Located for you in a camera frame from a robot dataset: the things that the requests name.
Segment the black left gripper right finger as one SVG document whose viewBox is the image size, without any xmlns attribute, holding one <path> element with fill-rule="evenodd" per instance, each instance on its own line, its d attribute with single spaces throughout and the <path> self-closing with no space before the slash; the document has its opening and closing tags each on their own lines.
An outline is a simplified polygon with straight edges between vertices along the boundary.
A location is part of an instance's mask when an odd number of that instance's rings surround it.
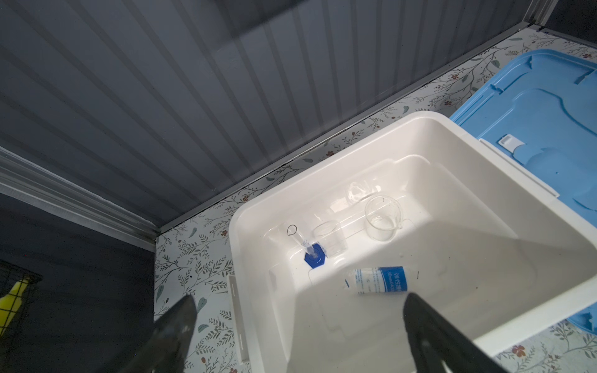
<svg viewBox="0 0 597 373">
<path fill-rule="evenodd" d="M 417 372 L 505 371 L 413 292 L 407 295 L 403 318 Z"/>
</svg>

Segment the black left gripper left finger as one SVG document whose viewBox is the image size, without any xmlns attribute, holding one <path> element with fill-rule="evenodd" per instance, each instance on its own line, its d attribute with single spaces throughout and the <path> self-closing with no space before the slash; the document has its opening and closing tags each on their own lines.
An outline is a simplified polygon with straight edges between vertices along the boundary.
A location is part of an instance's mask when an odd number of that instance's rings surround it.
<svg viewBox="0 0 597 373">
<path fill-rule="evenodd" d="M 101 372 L 182 372 L 194 334 L 197 309 L 185 295 L 153 325 L 149 338 L 124 349 Z"/>
</svg>

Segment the blue cap clear bottle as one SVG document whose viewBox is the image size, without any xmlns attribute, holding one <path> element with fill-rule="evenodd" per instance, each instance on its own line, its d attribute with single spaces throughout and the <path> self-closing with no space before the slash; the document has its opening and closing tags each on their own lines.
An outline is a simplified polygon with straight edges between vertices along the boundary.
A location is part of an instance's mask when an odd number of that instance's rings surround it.
<svg viewBox="0 0 597 373">
<path fill-rule="evenodd" d="M 349 270 L 342 284 L 357 294 L 404 293 L 412 289 L 418 271 L 410 267 L 370 267 Z"/>
</svg>

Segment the clear glass flask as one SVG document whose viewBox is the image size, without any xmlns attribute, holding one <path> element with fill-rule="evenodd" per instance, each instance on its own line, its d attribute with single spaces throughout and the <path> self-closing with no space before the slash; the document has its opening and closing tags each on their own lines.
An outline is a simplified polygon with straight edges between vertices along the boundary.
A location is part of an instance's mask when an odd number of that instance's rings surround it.
<svg viewBox="0 0 597 373">
<path fill-rule="evenodd" d="M 365 231 L 369 238 L 387 242 L 400 229 L 402 209 L 396 199 L 377 195 L 368 200 L 365 205 Z"/>
</svg>

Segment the white plastic storage bin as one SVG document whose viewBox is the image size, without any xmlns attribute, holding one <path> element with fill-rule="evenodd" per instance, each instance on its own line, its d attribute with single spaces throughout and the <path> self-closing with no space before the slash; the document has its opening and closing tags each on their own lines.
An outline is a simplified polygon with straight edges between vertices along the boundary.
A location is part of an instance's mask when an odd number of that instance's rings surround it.
<svg viewBox="0 0 597 373">
<path fill-rule="evenodd" d="M 404 294 L 350 270 L 402 267 L 486 354 L 596 300 L 596 230 L 449 118 L 421 111 L 245 204 L 229 227 L 255 372 L 411 372 Z"/>
</svg>

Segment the blue base graduated cylinder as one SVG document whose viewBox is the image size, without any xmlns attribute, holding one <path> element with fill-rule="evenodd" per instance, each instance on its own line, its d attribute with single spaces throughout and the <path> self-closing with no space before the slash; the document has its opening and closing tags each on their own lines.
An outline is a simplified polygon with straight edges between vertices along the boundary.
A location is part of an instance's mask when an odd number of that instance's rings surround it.
<svg viewBox="0 0 597 373">
<path fill-rule="evenodd" d="M 295 240 L 305 250 L 304 261 L 312 268 L 321 267 L 325 264 L 326 255 L 318 243 L 311 243 L 299 231 L 297 225 L 289 225 L 286 228 L 286 235 Z"/>
</svg>

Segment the small clear glass beaker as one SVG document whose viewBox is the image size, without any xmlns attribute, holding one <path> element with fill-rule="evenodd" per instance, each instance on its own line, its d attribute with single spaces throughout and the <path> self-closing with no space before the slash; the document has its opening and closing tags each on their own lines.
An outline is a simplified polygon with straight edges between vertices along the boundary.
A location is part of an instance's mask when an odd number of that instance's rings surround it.
<svg viewBox="0 0 597 373">
<path fill-rule="evenodd" d="M 312 231 L 314 238 L 327 257 L 340 255 L 348 250 L 348 243 L 340 222 L 323 222 Z"/>
</svg>

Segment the blue plastic bin lid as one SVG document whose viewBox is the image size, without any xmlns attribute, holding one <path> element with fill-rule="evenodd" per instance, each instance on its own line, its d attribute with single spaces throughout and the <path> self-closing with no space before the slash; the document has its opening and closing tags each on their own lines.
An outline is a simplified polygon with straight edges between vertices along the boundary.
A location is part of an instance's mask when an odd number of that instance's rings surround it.
<svg viewBox="0 0 597 373">
<path fill-rule="evenodd" d="M 345 264 L 316 270 L 298 303 L 317 336 L 407 340 L 413 292 L 480 348 L 495 353 L 595 302 L 596 66 L 552 50 L 505 65 L 454 114 L 413 113 L 356 150 L 372 196 L 396 197 L 404 228 L 387 243 L 365 235 L 365 203 L 340 212 Z M 357 295 L 349 270 L 410 267 L 410 291 Z"/>
</svg>

